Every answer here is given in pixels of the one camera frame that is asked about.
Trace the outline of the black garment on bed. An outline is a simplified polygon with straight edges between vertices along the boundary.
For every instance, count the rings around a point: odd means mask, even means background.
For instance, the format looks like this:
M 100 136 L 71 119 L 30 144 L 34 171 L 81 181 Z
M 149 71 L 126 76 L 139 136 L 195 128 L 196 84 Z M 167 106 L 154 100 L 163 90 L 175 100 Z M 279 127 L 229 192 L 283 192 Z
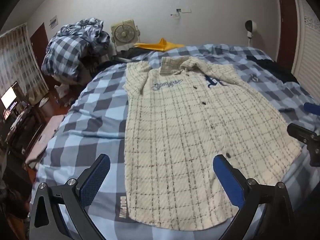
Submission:
M 249 61 L 255 62 L 259 67 L 269 71 L 273 76 L 283 83 L 294 82 L 299 84 L 295 76 L 288 70 L 281 68 L 279 64 L 269 59 L 257 59 L 254 56 L 246 56 Z

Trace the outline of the white louvered wardrobe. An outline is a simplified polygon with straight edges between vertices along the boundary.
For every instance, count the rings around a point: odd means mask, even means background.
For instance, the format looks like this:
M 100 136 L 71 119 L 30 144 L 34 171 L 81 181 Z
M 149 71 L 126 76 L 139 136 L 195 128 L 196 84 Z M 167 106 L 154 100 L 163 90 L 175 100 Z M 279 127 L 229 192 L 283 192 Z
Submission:
M 314 97 L 319 97 L 319 19 L 306 0 L 296 0 L 298 40 L 294 75 Z

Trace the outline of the brown door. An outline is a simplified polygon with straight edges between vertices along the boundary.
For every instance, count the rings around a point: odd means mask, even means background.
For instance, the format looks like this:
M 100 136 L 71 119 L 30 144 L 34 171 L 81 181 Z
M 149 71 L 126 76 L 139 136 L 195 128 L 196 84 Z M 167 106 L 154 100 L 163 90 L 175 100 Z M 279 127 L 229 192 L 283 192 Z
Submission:
M 298 21 L 295 0 L 279 0 L 280 42 L 277 63 L 291 72 L 296 53 Z

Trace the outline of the patterned curtain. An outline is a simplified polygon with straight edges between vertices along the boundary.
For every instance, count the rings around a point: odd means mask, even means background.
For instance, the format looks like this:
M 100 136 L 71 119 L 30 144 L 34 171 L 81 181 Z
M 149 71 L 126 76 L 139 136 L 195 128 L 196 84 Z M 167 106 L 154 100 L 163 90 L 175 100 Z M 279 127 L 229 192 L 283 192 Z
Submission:
M 16 82 L 29 102 L 35 105 L 48 93 L 25 23 L 1 35 L 0 68 L 1 94 Z

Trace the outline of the bundled blue checkered quilt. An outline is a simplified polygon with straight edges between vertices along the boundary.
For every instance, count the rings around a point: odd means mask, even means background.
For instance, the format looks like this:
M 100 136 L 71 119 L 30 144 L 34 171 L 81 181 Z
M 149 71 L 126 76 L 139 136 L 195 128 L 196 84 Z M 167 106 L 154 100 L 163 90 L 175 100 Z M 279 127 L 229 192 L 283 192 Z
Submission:
M 104 22 L 97 18 L 62 26 L 47 45 L 43 74 L 69 84 L 92 76 L 96 66 L 109 60 L 110 36 L 103 27 Z

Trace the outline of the cream plaid tweed shirt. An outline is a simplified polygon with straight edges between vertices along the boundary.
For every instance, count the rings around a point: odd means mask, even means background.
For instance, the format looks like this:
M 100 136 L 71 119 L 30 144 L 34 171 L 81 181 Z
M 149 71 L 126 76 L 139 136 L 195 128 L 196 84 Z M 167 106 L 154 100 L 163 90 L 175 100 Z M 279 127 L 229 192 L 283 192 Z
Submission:
M 127 64 L 125 189 L 131 219 L 198 231 L 236 214 L 212 162 L 222 154 L 261 184 L 280 181 L 302 149 L 280 112 L 231 64 L 164 57 Z

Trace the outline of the pink bench cushion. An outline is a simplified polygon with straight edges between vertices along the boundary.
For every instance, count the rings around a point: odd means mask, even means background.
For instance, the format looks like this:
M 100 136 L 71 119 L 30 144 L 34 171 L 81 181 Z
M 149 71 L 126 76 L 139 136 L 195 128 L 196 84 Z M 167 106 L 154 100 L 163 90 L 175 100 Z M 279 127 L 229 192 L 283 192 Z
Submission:
M 36 169 L 40 162 L 44 151 L 47 148 L 48 142 L 57 132 L 58 127 L 65 118 L 65 115 L 55 115 L 50 118 L 40 136 L 36 139 L 35 144 L 31 148 L 29 155 L 25 160 L 25 164 L 32 169 Z

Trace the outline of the computer monitor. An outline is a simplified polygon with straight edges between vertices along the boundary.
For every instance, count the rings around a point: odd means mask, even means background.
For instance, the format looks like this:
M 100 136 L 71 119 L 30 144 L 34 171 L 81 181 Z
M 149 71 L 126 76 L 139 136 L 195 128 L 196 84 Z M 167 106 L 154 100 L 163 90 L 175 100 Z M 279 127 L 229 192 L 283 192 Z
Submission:
M 6 110 L 9 109 L 17 99 L 17 94 L 14 91 L 14 88 L 17 85 L 18 83 L 14 82 L 1 96 L 1 102 Z

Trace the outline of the yellow cloth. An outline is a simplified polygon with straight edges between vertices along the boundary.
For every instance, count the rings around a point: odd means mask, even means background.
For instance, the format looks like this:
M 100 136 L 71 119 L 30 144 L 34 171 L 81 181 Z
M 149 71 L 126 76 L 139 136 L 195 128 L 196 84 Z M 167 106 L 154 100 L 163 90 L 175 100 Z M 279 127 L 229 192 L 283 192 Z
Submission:
M 165 40 L 164 38 L 161 38 L 158 43 L 135 43 L 134 47 L 164 52 L 164 51 L 169 51 L 176 48 L 182 48 L 184 47 L 184 45 L 171 43 Z

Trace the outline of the dark wooden desk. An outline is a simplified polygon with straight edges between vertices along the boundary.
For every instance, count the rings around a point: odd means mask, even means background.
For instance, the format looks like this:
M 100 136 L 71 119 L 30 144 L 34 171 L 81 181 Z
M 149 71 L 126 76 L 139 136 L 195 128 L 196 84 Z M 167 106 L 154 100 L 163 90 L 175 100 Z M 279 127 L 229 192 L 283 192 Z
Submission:
M 1 150 L 25 161 L 46 121 L 38 107 L 28 105 L 21 113 L 4 110 L 1 116 Z

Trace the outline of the beige box fan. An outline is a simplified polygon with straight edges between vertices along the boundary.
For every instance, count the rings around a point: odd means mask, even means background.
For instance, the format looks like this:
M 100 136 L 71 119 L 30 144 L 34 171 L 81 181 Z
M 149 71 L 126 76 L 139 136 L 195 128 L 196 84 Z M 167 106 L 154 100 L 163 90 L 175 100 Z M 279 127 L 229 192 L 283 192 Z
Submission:
M 140 31 L 133 19 L 111 25 L 111 40 L 117 49 L 140 41 Z

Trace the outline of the blue checkered bed sheet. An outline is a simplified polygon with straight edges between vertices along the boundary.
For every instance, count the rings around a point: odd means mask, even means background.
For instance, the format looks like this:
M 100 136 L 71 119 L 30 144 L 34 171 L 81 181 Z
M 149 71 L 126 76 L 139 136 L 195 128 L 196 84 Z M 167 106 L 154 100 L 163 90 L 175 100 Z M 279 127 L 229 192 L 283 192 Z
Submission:
M 300 85 L 282 83 L 248 56 L 266 59 L 262 50 L 225 44 L 205 44 L 150 52 L 139 57 L 153 68 L 163 57 L 194 56 L 217 64 L 232 64 L 238 75 L 259 91 L 291 123 L 319 131 L 319 117 L 304 111 L 314 103 Z M 116 64 L 99 73 L 81 92 L 66 114 L 40 161 L 37 183 L 49 186 L 77 178 L 104 153 L 111 169 L 87 213 L 106 239 L 218 239 L 227 223 L 203 231 L 176 231 L 136 223 L 125 214 L 124 132 L 127 94 L 123 89 L 126 64 Z

